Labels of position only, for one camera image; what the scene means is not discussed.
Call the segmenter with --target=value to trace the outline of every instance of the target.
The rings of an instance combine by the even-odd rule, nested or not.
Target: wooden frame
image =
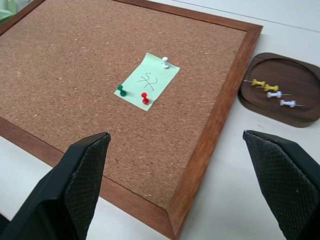
[[[115,1],[246,32],[244,40],[168,209],[165,210],[151,203],[105,176],[102,179],[100,191],[100,196],[102,198],[168,238],[175,240],[182,231],[187,214],[196,196],[214,147],[218,142],[230,108],[246,73],[262,26],[147,0]],[[26,8],[0,26],[0,36],[42,2],[44,2],[44,0],[33,0]],[[0,136],[52,167],[54,167],[63,156],[63,152],[1,117],[0,126]]]

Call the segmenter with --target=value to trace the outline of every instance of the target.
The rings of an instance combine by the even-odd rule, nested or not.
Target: green sticky note
[[[169,65],[169,68],[164,68],[164,61],[161,58],[147,52],[140,65],[121,84],[126,95],[121,96],[120,90],[116,90],[114,94],[148,111],[180,70],[178,66],[170,63]],[[147,94],[148,105],[142,102],[142,93]]]

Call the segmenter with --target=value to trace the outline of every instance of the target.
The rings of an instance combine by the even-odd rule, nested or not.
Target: white table
[[[255,55],[272,52],[320,66],[319,1],[157,2],[263,25]],[[307,128],[294,128],[251,112],[236,99],[188,215],[181,240],[285,239],[261,194],[242,140],[243,130],[257,130],[295,141],[320,163],[317,142],[320,121]],[[11,219],[50,169],[0,137],[0,212]],[[87,239],[167,240],[102,198],[98,200]]]

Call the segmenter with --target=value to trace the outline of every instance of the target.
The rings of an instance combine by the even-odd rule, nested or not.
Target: green push pin
[[[119,85],[117,89],[120,91],[120,95],[121,95],[122,97],[124,97],[125,95],[127,95],[127,92],[126,92],[125,90],[123,90],[123,89],[124,89],[124,86]]]

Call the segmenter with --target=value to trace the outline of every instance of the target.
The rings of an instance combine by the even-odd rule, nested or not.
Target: cork surface
[[[0,37],[0,116],[63,152],[110,132],[104,175],[166,209],[244,36],[112,0],[46,0]],[[113,94],[146,52],[181,68],[147,112]]]

